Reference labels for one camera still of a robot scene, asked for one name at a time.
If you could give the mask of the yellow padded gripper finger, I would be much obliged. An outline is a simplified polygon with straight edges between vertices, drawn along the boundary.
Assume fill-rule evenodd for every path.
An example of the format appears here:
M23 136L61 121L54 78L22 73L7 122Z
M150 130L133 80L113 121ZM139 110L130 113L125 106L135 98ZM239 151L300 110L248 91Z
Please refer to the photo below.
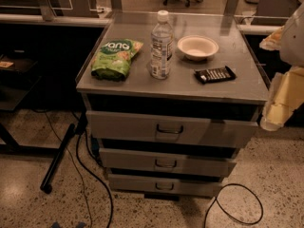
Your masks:
M286 73L276 73L271 81L269 99L262 111L260 126L277 131L304 104L304 67L292 66Z

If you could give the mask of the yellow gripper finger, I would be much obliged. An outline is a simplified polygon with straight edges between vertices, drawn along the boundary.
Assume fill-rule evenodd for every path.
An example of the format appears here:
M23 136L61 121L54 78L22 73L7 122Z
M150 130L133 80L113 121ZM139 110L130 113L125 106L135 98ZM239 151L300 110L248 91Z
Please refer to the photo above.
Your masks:
M284 27L276 29L274 32L272 32L269 36L267 36L260 42L259 47L270 51L280 50L283 29Z

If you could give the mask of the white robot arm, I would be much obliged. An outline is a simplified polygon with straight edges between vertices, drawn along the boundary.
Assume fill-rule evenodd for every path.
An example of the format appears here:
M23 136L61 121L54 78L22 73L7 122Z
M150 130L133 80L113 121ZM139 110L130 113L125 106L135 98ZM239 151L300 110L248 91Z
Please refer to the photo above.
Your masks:
M276 73L271 81L260 120L263 129L277 131L304 104L304 4L259 47L278 50L280 59L291 65L286 73Z

